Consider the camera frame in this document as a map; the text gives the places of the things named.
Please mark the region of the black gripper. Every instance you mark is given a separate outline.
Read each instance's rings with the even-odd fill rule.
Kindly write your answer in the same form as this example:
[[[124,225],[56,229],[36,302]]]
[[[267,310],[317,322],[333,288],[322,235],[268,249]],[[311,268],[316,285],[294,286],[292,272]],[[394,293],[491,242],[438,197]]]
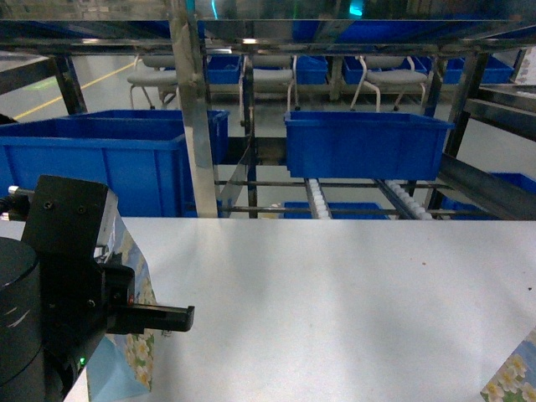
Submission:
[[[119,253],[42,253],[39,262],[47,373],[79,373],[106,334],[188,332],[193,326],[194,306],[135,304],[135,272]]]

